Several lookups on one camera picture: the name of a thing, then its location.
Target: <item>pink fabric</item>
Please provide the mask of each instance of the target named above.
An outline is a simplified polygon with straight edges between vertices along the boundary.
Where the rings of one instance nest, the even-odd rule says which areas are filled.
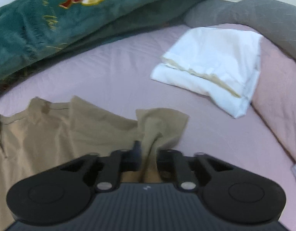
[[[287,196],[280,221],[290,231],[296,231],[292,162],[254,109],[250,107],[246,116],[234,119],[207,97],[150,79],[160,56],[188,29],[181,25],[136,35],[62,61],[3,96],[0,114],[10,116],[24,110],[35,96],[67,102],[73,95],[131,119],[137,108],[179,110],[190,119],[177,149],[189,156],[205,152],[279,183]],[[262,66],[269,62],[263,58]]]
[[[256,32],[237,24],[214,27]],[[296,62],[266,38],[261,42],[261,75],[252,105],[296,160]]]

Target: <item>khaki garment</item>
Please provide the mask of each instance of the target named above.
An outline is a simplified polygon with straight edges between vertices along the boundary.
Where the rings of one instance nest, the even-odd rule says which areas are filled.
[[[139,140],[142,170],[124,173],[122,181],[160,182],[156,150],[177,143],[188,116],[158,108],[137,110],[136,117],[114,115],[78,97],[69,103],[34,98],[23,112],[0,115],[0,231],[13,222],[5,200],[13,184],[87,153],[108,156]]]

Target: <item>mattress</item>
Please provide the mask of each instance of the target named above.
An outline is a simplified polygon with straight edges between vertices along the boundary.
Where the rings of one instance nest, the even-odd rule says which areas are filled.
[[[252,107],[233,119],[207,97],[150,79],[160,56],[189,28],[164,28],[106,44],[61,61],[0,99],[0,114],[24,110],[30,99],[67,102],[77,95],[115,114],[135,119],[138,108],[167,107],[190,116],[176,149],[205,152],[279,183],[287,203],[280,222],[296,231],[296,181],[292,161]]]

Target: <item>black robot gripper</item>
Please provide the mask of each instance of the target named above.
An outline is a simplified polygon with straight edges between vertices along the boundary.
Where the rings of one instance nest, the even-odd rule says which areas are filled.
[[[19,181],[6,197],[15,219],[7,230],[287,230],[277,183],[204,153],[160,150],[156,162],[163,183],[120,183],[121,173],[141,167],[135,142]]]

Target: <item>green blanket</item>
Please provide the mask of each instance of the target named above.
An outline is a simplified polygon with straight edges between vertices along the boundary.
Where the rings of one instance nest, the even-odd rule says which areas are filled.
[[[0,94],[41,60],[159,27],[200,1],[17,0],[1,7]]]

